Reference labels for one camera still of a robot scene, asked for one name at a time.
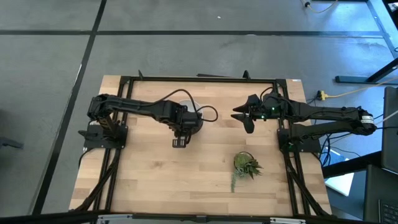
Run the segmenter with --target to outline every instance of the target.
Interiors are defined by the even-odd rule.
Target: small plant pot
[[[248,152],[239,152],[238,154],[246,154],[246,155],[248,155],[249,157],[251,157],[251,159],[254,159],[254,156],[253,156],[252,154],[248,153]]]

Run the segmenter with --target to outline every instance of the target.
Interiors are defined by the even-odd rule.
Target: wooden tabletop
[[[116,95],[120,76],[104,76],[100,93]],[[290,99],[305,102],[300,80],[287,80]],[[218,121],[205,122],[185,149],[172,147],[173,132],[145,116],[129,114],[129,134],[122,150],[111,210],[126,213],[171,213],[207,215],[292,215],[276,120],[257,121],[254,133],[231,118],[232,109],[271,86],[263,83],[134,82],[132,98],[156,101],[184,88],[200,105],[213,105]],[[169,98],[179,102],[185,93]],[[214,112],[205,109],[204,118]],[[263,166],[262,176],[239,179],[231,193],[233,157],[250,152]],[[94,149],[82,160],[70,208],[76,208],[98,182],[104,149]],[[318,160],[301,153],[305,183],[317,202],[331,212]],[[108,186],[101,201],[104,208]],[[296,186],[299,211],[303,213]]]

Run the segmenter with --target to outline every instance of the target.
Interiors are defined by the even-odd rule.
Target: gray concrete floor
[[[100,0],[0,0],[0,29],[87,29]],[[323,8],[329,3],[313,4]],[[396,29],[383,5],[373,4],[395,42]],[[341,2],[323,14],[299,0],[108,1],[100,30],[377,30],[365,3]],[[25,215],[36,193],[56,130],[72,89],[88,36],[0,36],[0,136],[25,143],[0,150],[0,217]],[[90,98],[103,75],[195,76],[197,73],[256,78],[299,78],[307,98],[317,90],[334,95],[362,85],[337,84],[336,75],[368,76],[392,60],[383,39],[277,36],[97,36],[44,206],[68,210]],[[319,105],[363,106],[382,113],[384,87]],[[337,147],[367,154],[381,148],[381,132],[353,136]],[[346,157],[355,155],[342,152]]]

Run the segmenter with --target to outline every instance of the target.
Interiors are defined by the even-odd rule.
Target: succulent plant
[[[231,191],[235,192],[237,178],[243,178],[247,174],[254,179],[255,175],[261,175],[258,169],[262,169],[258,161],[248,152],[240,152],[234,157],[235,170],[232,174]]]

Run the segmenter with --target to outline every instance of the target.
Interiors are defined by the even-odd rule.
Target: wooden table
[[[116,95],[120,76],[104,76],[100,93]],[[287,80],[290,99],[305,102],[300,80]],[[172,148],[173,132],[152,118],[130,114],[129,134],[122,150],[111,211],[207,215],[292,215],[283,156],[279,151],[276,120],[255,122],[254,133],[231,118],[232,109],[260,92],[263,83],[134,82],[132,98],[155,101],[178,88],[188,90],[200,105],[213,105],[220,117],[205,122],[185,149]],[[169,99],[187,99],[177,93]],[[204,117],[214,118],[205,109]],[[263,166],[262,176],[238,180],[231,193],[233,157],[250,152]],[[94,149],[82,160],[70,208],[76,208],[98,182],[104,149]],[[306,185],[317,202],[331,212],[317,159],[301,153]],[[107,186],[101,206],[104,208]],[[303,213],[296,186],[299,211]]]

